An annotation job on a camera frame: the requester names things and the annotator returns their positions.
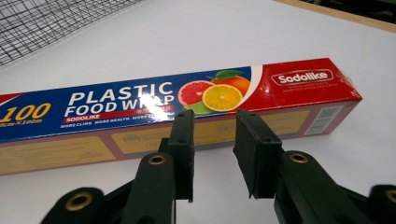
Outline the plastic food wrap box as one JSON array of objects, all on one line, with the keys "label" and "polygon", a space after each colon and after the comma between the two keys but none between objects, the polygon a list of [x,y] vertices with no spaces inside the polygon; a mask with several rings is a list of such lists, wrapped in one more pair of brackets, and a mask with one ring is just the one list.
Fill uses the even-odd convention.
[{"label": "plastic food wrap box", "polygon": [[239,109],[288,139],[331,133],[360,101],[328,58],[0,95],[0,176],[140,157],[184,110],[196,145],[216,147]]}]

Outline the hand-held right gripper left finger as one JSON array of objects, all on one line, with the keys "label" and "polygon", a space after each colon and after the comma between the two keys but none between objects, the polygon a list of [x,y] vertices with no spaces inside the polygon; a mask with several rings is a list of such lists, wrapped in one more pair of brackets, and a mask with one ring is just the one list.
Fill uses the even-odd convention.
[{"label": "hand-held right gripper left finger", "polygon": [[177,224],[177,201],[193,201],[193,134],[194,113],[178,113],[170,136],[139,163],[120,224]]}]

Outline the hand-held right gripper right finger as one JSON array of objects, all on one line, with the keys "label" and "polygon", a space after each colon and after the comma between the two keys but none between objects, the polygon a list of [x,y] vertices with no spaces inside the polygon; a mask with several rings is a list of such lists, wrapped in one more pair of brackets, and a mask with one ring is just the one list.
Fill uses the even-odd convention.
[{"label": "hand-held right gripper right finger", "polygon": [[273,199],[280,224],[371,224],[312,156],[284,150],[259,115],[237,111],[233,153],[248,194]]}]

